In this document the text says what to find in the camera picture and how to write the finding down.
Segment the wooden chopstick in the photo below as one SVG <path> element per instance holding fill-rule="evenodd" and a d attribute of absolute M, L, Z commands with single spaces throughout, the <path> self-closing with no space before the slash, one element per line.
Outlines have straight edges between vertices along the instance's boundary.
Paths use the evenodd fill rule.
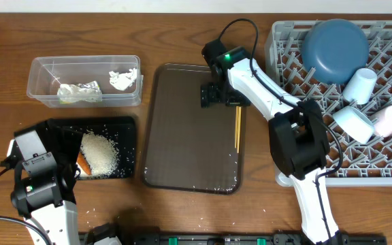
<path fill-rule="evenodd" d="M 239 127 L 240 106 L 235 107 L 235 133 L 234 133 L 234 147 L 238 148 L 238 127 Z"/>
<path fill-rule="evenodd" d="M 240 106 L 239 119 L 240 119 L 240 122 L 239 122 L 239 127 L 238 127 L 238 148 L 236 149 L 238 154 L 240 153 L 240 138 L 241 138 L 241 121 L 242 121 L 242 107 L 241 106 Z"/>

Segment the orange carrot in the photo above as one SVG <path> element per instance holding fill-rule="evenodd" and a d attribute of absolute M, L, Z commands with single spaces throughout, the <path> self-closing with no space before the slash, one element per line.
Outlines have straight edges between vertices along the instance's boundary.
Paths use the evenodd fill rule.
<path fill-rule="evenodd" d="M 78 153 L 77 164 L 81 167 L 84 173 L 86 173 L 89 176 L 92 174 L 91 167 L 81 152 Z"/>

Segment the white rice pile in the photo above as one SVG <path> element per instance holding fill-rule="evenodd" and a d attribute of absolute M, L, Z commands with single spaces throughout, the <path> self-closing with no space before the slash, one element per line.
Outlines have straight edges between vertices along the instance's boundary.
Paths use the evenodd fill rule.
<path fill-rule="evenodd" d="M 80 152 L 91 167 L 92 174 L 89 176 L 81 169 L 79 180 L 124 178 L 127 174 L 125 167 L 120 165 L 120 153 L 118 144 L 102 135 L 88 131 L 83 135 Z"/>

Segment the yellow foil snack wrapper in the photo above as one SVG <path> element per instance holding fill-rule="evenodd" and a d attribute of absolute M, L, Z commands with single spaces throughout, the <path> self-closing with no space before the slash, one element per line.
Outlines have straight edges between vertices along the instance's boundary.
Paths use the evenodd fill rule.
<path fill-rule="evenodd" d="M 79 101 L 94 103 L 102 101 L 102 92 L 97 81 L 86 84 L 60 84 L 57 97 L 61 103 Z"/>

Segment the white tissue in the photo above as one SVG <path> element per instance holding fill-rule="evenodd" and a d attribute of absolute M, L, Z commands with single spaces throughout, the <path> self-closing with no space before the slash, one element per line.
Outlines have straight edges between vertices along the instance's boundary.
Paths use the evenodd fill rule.
<path fill-rule="evenodd" d="M 136 68 L 130 69 L 127 73 L 110 71 L 110 84 L 119 91 L 125 91 L 136 81 L 137 72 Z"/>

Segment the dark blue plate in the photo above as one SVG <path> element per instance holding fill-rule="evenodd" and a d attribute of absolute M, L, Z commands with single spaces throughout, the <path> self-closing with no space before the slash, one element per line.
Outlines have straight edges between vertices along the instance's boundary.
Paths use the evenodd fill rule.
<path fill-rule="evenodd" d="M 315 24 L 301 45 L 303 68 L 325 84 L 346 84 L 365 67 L 369 44 L 365 33 L 353 22 L 331 19 Z"/>

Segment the light blue bowl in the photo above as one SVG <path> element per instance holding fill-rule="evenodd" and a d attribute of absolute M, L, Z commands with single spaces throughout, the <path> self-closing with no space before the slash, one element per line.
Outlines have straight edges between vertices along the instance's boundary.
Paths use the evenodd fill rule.
<path fill-rule="evenodd" d="M 342 130 L 361 144 L 366 144 L 374 134 L 374 124 L 357 108 L 346 106 L 333 114 Z"/>

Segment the light blue cup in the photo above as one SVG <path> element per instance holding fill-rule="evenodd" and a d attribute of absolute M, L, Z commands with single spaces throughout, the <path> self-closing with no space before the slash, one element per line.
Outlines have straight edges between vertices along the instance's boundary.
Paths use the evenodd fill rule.
<path fill-rule="evenodd" d="M 359 105 L 366 104 L 376 85 L 377 74 L 368 68 L 358 69 L 342 91 L 343 98 Z"/>

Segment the white cup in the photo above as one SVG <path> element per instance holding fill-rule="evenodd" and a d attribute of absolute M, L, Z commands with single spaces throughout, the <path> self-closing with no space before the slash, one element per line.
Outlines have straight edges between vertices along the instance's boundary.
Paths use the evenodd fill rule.
<path fill-rule="evenodd" d="M 370 116 L 374 121 L 374 135 L 388 137 L 392 135 L 392 105 Z"/>

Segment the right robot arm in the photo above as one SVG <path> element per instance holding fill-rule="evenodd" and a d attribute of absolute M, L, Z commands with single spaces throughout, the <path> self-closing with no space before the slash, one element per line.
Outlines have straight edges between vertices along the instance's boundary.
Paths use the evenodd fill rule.
<path fill-rule="evenodd" d="M 201 86 L 201 106 L 224 103 L 240 109 L 254 105 L 268 122 L 269 146 L 276 167 L 293 182 L 301 210 L 301 229 L 312 244 L 341 244 L 329 205 L 325 178 L 328 128 L 312 99 L 301 101 L 260 71 L 243 48 L 227 50 L 219 39 L 201 54 L 215 82 Z"/>

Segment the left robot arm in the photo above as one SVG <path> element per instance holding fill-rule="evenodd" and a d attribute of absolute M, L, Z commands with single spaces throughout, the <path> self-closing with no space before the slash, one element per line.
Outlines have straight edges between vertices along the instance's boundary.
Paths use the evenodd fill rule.
<path fill-rule="evenodd" d="M 1 166 L 14 172 L 12 205 L 34 244 L 121 244 L 112 224 L 78 230 L 74 186 L 82 134 L 48 119 L 14 133 Z"/>

